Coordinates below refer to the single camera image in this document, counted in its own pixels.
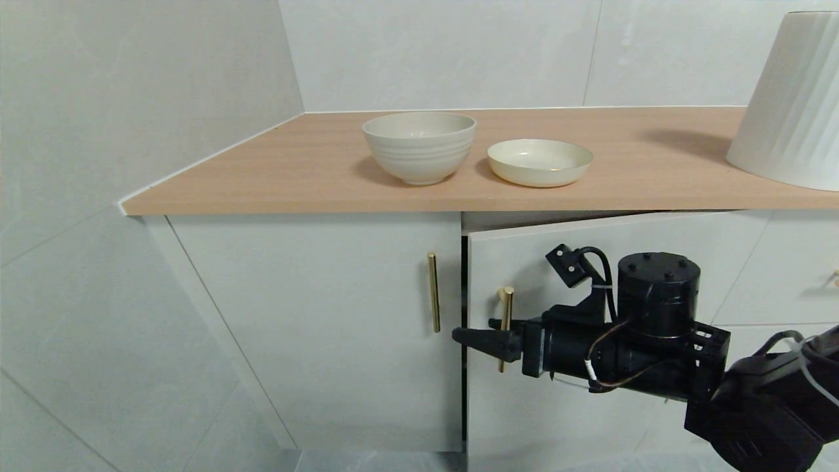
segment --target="wooden countertop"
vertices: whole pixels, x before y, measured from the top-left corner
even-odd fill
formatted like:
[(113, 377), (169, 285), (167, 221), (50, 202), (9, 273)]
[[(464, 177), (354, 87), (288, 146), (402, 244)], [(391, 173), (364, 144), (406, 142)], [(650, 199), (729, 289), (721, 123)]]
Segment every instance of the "wooden countertop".
[[(472, 152), (446, 181), (408, 186), (373, 161), (361, 126), (386, 113), (306, 114), (123, 203), (129, 215), (287, 212), (480, 212), (839, 207), (839, 192), (752, 176), (725, 161), (745, 108), (465, 111)], [(516, 186), (486, 162), (498, 141), (544, 138), (591, 149), (578, 182)]]

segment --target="brass handle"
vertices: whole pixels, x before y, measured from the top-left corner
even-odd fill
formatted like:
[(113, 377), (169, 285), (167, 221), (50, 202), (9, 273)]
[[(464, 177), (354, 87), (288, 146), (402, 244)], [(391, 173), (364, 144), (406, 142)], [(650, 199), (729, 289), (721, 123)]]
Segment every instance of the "brass handle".
[(428, 280), (431, 289), (431, 314), (434, 317), (434, 332), (440, 332), (440, 292), (437, 290), (437, 254), (428, 253)]
[[(505, 286), (498, 289), (498, 298), (504, 304), (504, 316), (501, 318), (501, 330), (509, 331), (510, 322), (513, 321), (513, 288)], [(498, 372), (504, 373), (504, 361), (498, 361)]]

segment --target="cabinet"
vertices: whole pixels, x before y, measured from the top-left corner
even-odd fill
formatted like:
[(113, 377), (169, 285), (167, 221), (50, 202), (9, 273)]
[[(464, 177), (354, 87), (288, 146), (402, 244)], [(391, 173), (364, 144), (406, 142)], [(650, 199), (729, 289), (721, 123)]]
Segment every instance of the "cabinet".
[[(568, 289), (545, 260), (559, 244), (596, 246), (612, 272), (627, 254), (669, 251), (702, 269), (697, 317), (709, 323), (743, 269), (771, 212), (650, 213), (469, 234), (468, 324), (486, 328), (501, 317), (497, 290), (515, 289), (513, 317), (539, 316), (556, 303), (573, 305), (588, 286)], [(742, 312), (743, 324), (751, 312)], [(485, 354), (467, 355), (468, 453), (481, 472), (557, 470), (632, 453), (664, 400), (632, 391), (592, 395), (563, 381), (505, 374)], [(584, 381), (564, 378), (570, 383)]]
[(459, 213), (169, 220), (298, 448), (461, 450)]
[(776, 210), (714, 323), (839, 323), (839, 211)]
[[(833, 210), (169, 220), (300, 448), (461, 450), (464, 405), (470, 469), (481, 472), (706, 447), (683, 430), (684, 404), (632, 391), (592, 395), (583, 380), (524, 377), (520, 364), (500, 374), (497, 361), (477, 351), (467, 353), (462, 390), (451, 330), (461, 326), (464, 300), (466, 325), (486, 328), (502, 315), (500, 287), (514, 287), (517, 319), (589, 293), (590, 282), (569, 289), (545, 260), (559, 244), (597, 246), (612, 272), (624, 255), (644, 251), (695, 261), (697, 319), (732, 331), (730, 360), (794, 323), (809, 323), (792, 326), (805, 334), (839, 323)], [(440, 333), (432, 329), (429, 251), (438, 256)]]

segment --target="lamp shade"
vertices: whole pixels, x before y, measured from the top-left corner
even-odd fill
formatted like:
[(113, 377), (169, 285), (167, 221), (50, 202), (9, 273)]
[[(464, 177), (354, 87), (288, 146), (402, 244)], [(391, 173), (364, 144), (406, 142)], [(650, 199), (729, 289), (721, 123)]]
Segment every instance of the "lamp shade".
[(787, 13), (729, 163), (795, 186), (839, 191), (839, 12)]

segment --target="bowl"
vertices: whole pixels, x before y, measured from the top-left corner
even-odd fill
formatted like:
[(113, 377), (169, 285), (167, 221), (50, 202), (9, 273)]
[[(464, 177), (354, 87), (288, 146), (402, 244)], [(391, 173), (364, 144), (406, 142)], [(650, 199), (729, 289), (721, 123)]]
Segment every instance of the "bowl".
[(463, 164), (477, 121), (457, 113), (410, 112), (374, 118), (362, 126), (376, 162), (411, 185), (429, 185)]
[(495, 175), (522, 186), (565, 186), (576, 181), (594, 160), (590, 150), (550, 139), (514, 139), (487, 150)]

